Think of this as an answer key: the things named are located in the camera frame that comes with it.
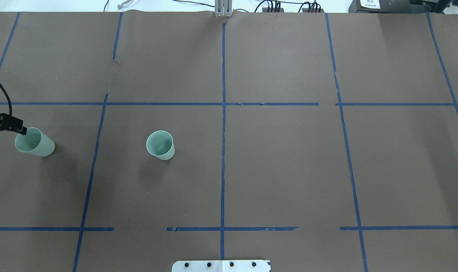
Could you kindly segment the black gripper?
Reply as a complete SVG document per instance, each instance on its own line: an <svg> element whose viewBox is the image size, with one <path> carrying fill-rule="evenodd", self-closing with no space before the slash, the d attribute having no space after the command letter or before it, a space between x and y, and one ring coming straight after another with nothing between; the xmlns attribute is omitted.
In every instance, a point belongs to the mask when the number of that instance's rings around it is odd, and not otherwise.
<svg viewBox="0 0 458 272"><path fill-rule="evenodd" d="M23 126L23 120L16 117L5 117L4 113L0 114L0 131L13 131L20 135L26 135L27 130Z"/></svg>

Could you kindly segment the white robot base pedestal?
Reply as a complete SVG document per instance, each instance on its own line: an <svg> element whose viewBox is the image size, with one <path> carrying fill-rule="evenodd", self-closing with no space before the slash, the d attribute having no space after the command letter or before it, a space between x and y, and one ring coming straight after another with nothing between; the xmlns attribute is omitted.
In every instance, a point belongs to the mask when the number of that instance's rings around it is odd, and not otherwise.
<svg viewBox="0 0 458 272"><path fill-rule="evenodd" d="M270 272L269 260L180 260L172 272Z"/></svg>

